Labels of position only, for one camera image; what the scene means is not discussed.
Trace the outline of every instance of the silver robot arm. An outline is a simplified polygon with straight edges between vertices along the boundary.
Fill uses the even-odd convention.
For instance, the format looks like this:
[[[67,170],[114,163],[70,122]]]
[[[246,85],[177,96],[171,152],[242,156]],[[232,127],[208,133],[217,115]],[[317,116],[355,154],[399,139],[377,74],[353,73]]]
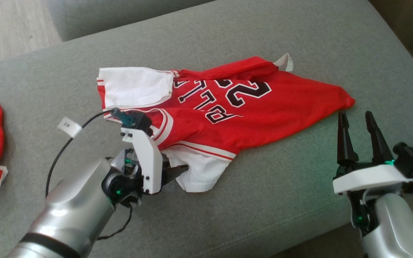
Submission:
[[[187,165],[171,168],[162,158],[149,137],[152,122],[144,113],[118,109],[110,113],[122,121],[123,141],[133,148],[122,150],[110,163],[101,158],[69,173],[48,194],[44,210],[7,257],[87,257],[117,204],[130,208],[123,230],[131,219],[131,202],[141,203],[142,195],[158,193],[187,170]]]
[[[100,159],[64,178],[7,257],[86,257],[114,213],[114,205],[101,189],[110,168]]]
[[[372,162],[358,162],[344,111],[339,113],[334,193],[347,195],[351,224],[361,233],[366,258],[413,258],[413,213],[401,197],[413,193],[413,147],[399,143],[394,160],[377,123],[366,112],[371,134]]]

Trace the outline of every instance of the jersey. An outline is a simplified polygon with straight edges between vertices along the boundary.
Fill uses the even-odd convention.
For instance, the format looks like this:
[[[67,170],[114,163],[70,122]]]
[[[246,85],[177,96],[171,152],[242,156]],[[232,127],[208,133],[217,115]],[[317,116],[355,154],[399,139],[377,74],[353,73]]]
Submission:
[[[152,138],[171,165],[189,165],[177,178],[189,192],[211,189],[241,150],[295,134],[355,103],[339,86],[279,71],[260,57],[171,72],[171,97],[138,110],[151,118]],[[109,108],[106,82],[97,80]]]

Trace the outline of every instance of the white stripe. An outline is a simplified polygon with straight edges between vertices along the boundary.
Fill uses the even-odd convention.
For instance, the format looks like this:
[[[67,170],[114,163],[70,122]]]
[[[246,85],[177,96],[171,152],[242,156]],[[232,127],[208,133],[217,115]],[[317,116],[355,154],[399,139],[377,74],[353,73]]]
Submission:
[[[122,124],[122,121],[120,121],[119,119],[113,118],[111,115],[105,115],[104,118],[105,118],[106,120],[109,120],[109,121],[113,121],[113,122],[117,122],[117,123]]]
[[[207,151],[207,152],[216,153],[218,155],[229,157],[231,159],[235,158],[236,155],[237,155],[237,154],[234,154],[232,152],[228,152],[227,150],[222,150],[222,149],[219,149],[219,148],[215,148],[215,147],[211,147],[211,146],[207,146],[207,145],[202,145],[202,144],[197,144],[197,143],[192,143],[192,142],[185,142],[183,140],[180,140],[177,143],[185,144],[185,145],[191,146],[193,148],[204,150],[204,151]]]
[[[198,153],[198,154],[200,154],[200,155],[204,155],[204,156],[207,156],[207,157],[213,157],[213,158],[216,158],[216,159],[219,159],[219,160],[223,160],[223,161],[226,161],[226,162],[228,162],[228,163],[232,162],[232,160],[229,159],[229,158],[225,158],[225,157],[217,156],[217,155],[214,155],[214,154],[211,154],[211,153],[203,152],[203,151],[201,151],[201,150],[193,149],[192,147],[189,147],[189,146],[186,146],[186,145],[180,145],[179,142],[171,145],[171,146],[168,147],[168,148],[165,148],[165,149],[161,150],[161,152],[164,153],[164,154],[166,154],[166,152],[165,152],[166,150],[170,150],[170,151],[172,151],[172,152],[176,152],[176,151],[177,151],[178,149],[180,149],[180,148],[182,148],[182,149],[187,149],[187,150],[189,150],[189,151],[191,151],[191,152],[196,152],[196,153]]]
[[[167,118],[167,126],[165,126],[165,128],[163,126],[160,127],[160,130],[163,131],[159,131],[158,134],[160,134],[160,137],[155,140],[157,146],[159,146],[163,141],[165,141],[168,138],[173,128],[173,117],[164,109],[158,110],[164,115],[164,119],[165,117]]]
[[[164,112],[162,112],[162,110],[159,109],[159,108],[153,108],[153,109],[151,109],[150,111],[153,111],[153,110],[157,110],[157,111],[159,111],[160,113],[162,113],[162,123],[160,124],[160,128],[163,128],[163,127],[165,126],[165,123],[167,123],[167,116],[166,116],[166,114],[165,114]],[[162,131],[159,129],[159,130],[157,131],[157,133],[154,134],[153,139],[156,138],[156,137],[158,137],[160,134],[162,134]]]
[[[159,128],[157,128],[157,127],[155,127],[155,126],[153,126],[153,125],[151,125],[149,128],[151,128],[151,130],[152,130],[152,138],[156,135],[156,134],[158,134],[159,133]]]

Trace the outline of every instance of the clothing tag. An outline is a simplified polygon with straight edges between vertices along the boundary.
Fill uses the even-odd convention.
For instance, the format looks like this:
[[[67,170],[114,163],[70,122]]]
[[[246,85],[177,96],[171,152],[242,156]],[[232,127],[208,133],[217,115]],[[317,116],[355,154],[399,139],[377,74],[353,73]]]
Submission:
[[[72,121],[66,116],[62,119],[62,121],[60,121],[57,128],[67,133],[71,136],[71,138],[76,137],[76,135],[82,130],[82,127],[78,123]]]
[[[292,62],[292,58],[290,57],[290,54],[285,54],[282,57],[280,57],[277,61],[274,62],[274,65],[281,67],[283,71],[286,71],[286,72],[292,72],[294,68],[294,64]]]

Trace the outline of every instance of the couch cushion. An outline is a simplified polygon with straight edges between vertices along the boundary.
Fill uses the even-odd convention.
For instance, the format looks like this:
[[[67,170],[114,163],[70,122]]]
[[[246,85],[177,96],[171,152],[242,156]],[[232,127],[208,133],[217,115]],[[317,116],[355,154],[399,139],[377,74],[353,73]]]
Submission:
[[[63,41],[136,23],[212,0],[47,0]]]
[[[63,116],[81,123],[100,111],[98,68],[202,70],[286,52],[296,75],[341,85],[357,100],[348,116],[362,159],[372,157],[366,110],[390,146],[413,145],[413,59],[367,1],[217,0],[0,63],[1,164],[9,169],[0,189],[0,257],[43,207],[47,171],[68,139],[57,123]],[[339,227],[350,209],[332,189],[336,136],[333,115],[240,153],[211,191],[187,194],[172,182],[144,198],[127,229],[98,242],[90,256],[265,257]],[[92,122],[59,160],[51,186],[124,146],[117,124]],[[127,216],[118,209],[103,233]]]

